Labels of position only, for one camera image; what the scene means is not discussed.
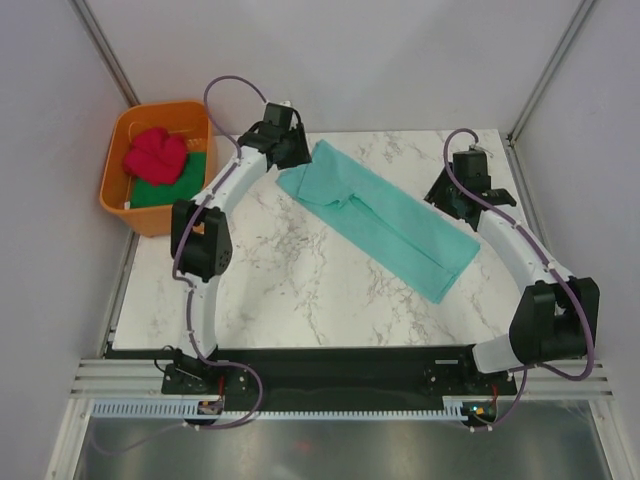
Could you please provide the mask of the teal t shirt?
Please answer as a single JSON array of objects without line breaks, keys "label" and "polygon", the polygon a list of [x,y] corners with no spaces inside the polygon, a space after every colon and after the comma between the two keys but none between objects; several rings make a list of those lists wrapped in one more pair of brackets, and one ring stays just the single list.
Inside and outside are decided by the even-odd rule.
[{"label": "teal t shirt", "polygon": [[435,304],[480,250],[470,235],[324,140],[310,163],[283,171],[277,185]]}]

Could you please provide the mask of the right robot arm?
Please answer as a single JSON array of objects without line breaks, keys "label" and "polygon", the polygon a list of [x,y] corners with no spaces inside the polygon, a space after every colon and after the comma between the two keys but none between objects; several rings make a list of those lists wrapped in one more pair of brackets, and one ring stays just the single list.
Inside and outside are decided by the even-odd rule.
[{"label": "right robot arm", "polygon": [[559,264],[527,227],[514,197],[493,188],[484,151],[469,148],[444,158],[426,201],[484,239],[520,292],[507,333],[476,344],[473,359],[458,368],[460,386],[481,393],[494,373],[533,367],[585,380],[595,364],[599,287]]}]

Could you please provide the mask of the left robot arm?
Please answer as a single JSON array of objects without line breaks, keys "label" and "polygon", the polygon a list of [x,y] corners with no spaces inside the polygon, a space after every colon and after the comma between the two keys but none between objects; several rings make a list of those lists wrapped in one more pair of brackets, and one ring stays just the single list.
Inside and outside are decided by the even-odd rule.
[{"label": "left robot arm", "polygon": [[237,139],[240,150],[190,200],[171,210],[172,277],[186,296],[186,327],[180,349],[196,358],[185,382],[208,393],[219,382],[211,363],[218,348],[215,311],[222,275],[230,266],[231,214],[250,188],[271,169],[285,170],[311,161],[304,124],[290,103],[267,103],[263,118]]}]

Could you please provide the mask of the red t shirt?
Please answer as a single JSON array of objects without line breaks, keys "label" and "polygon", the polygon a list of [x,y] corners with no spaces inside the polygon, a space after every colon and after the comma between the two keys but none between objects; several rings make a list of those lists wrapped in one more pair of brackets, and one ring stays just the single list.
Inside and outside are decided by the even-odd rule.
[{"label": "red t shirt", "polygon": [[188,148],[179,134],[155,127],[137,135],[123,160],[124,171],[152,185],[174,184],[181,176]]}]

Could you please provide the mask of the green t shirt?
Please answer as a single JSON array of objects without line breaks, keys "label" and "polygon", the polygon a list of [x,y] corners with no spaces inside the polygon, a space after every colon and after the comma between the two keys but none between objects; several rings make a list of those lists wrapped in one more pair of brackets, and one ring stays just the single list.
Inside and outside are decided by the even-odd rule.
[{"label": "green t shirt", "polygon": [[171,185],[154,186],[145,180],[136,179],[129,200],[130,208],[172,205],[177,200],[191,199],[203,187],[206,160],[205,152],[189,153],[181,176]]}]

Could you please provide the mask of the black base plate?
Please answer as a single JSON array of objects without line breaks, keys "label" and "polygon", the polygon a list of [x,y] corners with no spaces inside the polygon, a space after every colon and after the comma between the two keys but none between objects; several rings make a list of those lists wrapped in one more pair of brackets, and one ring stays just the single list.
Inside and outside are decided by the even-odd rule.
[{"label": "black base plate", "polygon": [[177,352],[165,395],[221,395],[269,411],[440,407],[447,397],[513,395],[507,373],[480,373],[468,346],[218,349],[211,365]]}]

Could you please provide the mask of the right aluminium frame post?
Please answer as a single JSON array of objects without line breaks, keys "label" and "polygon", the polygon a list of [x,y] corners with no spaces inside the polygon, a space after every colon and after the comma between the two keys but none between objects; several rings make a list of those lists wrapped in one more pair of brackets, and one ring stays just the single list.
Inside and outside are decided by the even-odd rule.
[{"label": "right aluminium frame post", "polygon": [[581,0],[578,3],[569,22],[564,28],[562,35],[534,83],[533,89],[517,115],[513,126],[504,135],[504,139],[510,148],[515,148],[518,139],[524,132],[536,107],[544,97],[554,77],[560,71],[563,63],[568,58],[572,47],[577,42],[582,30],[586,26],[598,4],[598,0]]}]

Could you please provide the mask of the aluminium frame post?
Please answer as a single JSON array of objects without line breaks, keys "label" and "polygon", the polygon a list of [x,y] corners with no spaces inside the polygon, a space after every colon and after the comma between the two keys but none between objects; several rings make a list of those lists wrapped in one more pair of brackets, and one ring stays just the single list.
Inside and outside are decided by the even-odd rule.
[{"label": "aluminium frame post", "polygon": [[91,40],[95,50],[99,54],[101,60],[112,80],[114,81],[120,94],[125,99],[129,107],[140,104],[138,95],[133,85],[127,77],[121,62],[119,61],[115,51],[113,50],[106,34],[104,33],[99,21],[94,14],[89,2],[86,0],[69,0],[71,8],[76,14],[80,24]]},{"label": "aluminium frame post", "polygon": [[536,107],[544,97],[554,77],[560,71],[563,63],[568,58],[572,47],[577,42],[582,30],[586,26],[598,4],[598,0],[581,0],[578,3],[569,22],[564,28],[562,35],[534,83],[533,89],[517,115],[513,126],[504,135],[504,139],[510,148],[515,148],[518,139],[524,132]]}]

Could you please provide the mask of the left aluminium frame post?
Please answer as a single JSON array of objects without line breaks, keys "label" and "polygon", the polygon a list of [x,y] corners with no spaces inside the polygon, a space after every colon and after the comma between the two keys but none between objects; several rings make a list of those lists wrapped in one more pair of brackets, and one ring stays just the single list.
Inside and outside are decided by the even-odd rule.
[{"label": "left aluminium frame post", "polygon": [[76,14],[80,24],[91,40],[95,50],[99,54],[101,60],[112,80],[114,81],[120,94],[125,99],[129,107],[140,104],[138,95],[133,85],[127,77],[121,62],[119,61],[115,51],[113,50],[106,34],[104,33],[99,21],[94,14],[89,2],[86,0],[69,0],[71,8]]}]

